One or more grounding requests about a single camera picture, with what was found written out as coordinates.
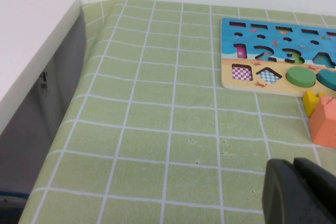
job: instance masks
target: orange wooden block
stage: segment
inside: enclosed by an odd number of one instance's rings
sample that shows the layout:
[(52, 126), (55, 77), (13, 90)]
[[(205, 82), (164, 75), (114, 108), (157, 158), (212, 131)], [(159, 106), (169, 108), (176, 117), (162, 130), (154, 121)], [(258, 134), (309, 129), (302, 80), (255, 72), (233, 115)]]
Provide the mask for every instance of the orange wooden block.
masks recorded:
[(336, 99), (321, 97), (309, 124), (313, 143), (336, 148)]

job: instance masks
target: number puzzle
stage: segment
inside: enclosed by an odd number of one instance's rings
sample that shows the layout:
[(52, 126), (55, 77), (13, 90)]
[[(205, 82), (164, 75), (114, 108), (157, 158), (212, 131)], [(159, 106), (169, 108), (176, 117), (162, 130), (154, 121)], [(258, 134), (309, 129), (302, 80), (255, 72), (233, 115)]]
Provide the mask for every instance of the number puzzle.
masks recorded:
[(223, 18), (224, 88), (336, 97), (336, 30)]

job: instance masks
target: yellow wooden block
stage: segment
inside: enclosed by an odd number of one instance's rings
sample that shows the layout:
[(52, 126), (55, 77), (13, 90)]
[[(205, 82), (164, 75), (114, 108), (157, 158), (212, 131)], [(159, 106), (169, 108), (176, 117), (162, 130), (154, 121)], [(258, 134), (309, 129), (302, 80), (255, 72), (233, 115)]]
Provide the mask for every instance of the yellow wooden block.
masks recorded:
[(311, 116), (315, 110), (317, 104), (319, 103), (320, 97), (325, 96), (325, 93), (319, 92), (317, 96), (311, 90), (306, 91), (303, 96), (303, 104), (307, 113), (307, 116)]

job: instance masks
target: white shelf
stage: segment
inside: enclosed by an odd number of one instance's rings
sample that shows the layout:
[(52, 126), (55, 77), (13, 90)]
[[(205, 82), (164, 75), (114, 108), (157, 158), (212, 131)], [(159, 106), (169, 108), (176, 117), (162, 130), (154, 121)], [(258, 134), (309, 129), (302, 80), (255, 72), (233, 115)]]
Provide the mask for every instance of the white shelf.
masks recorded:
[(0, 134), (80, 13), (79, 0), (0, 0)]

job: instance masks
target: wooden toy block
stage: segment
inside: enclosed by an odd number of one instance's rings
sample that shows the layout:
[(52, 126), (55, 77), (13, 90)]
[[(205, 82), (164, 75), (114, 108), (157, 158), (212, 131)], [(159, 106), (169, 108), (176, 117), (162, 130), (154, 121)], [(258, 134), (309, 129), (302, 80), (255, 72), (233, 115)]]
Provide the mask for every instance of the wooden toy block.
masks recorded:
[(313, 143), (336, 148), (336, 99), (321, 97), (309, 125)]
[(319, 103), (320, 97), (325, 96), (323, 92), (319, 92), (317, 96), (311, 90), (308, 90), (303, 96), (303, 104), (307, 113), (307, 116), (311, 117), (314, 109)]
[(336, 97), (336, 29), (222, 18), (224, 88)]

